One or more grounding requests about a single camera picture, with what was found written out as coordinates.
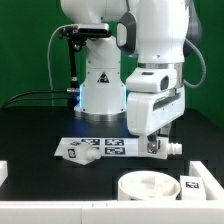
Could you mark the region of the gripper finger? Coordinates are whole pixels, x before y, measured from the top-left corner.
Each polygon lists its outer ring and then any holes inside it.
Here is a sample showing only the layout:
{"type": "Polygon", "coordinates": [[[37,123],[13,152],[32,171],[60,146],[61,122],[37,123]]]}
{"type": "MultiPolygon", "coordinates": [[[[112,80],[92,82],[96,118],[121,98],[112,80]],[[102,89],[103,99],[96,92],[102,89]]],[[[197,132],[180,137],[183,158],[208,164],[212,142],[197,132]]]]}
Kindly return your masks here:
{"type": "Polygon", "coordinates": [[[170,135],[172,124],[168,123],[160,129],[160,136],[164,138],[168,138],[170,135]]]}
{"type": "Polygon", "coordinates": [[[158,151],[158,140],[156,134],[151,134],[147,137],[147,151],[152,154],[156,154],[158,151]]]}

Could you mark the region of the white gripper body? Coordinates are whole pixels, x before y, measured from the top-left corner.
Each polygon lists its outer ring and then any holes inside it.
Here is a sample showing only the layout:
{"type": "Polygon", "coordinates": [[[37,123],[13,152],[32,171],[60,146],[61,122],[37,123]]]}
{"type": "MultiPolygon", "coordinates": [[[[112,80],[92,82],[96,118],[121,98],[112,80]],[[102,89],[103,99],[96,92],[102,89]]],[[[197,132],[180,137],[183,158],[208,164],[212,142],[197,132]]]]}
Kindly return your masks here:
{"type": "Polygon", "coordinates": [[[180,117],[184,110],[184,88],[157,94],[130,92],[127,127],[132,135],[148,136],[180,117]]]}

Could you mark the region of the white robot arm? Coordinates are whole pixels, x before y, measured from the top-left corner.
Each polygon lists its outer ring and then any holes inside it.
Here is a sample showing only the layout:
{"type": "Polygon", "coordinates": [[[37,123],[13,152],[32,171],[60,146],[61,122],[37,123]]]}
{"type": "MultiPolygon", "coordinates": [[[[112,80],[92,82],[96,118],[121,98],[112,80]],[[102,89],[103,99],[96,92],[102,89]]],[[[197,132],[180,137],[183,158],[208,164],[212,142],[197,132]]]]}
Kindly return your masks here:
{"type": "Polygon", "coordinates": [[[168,126],[185,109],[184,46],[197,19],[191,0],[61,0],[61,6],[80,29],[117,22],[117,47],[138,59],[126,79],[127,128],[138,137],[138,154],[176,149],[168,126]]]}

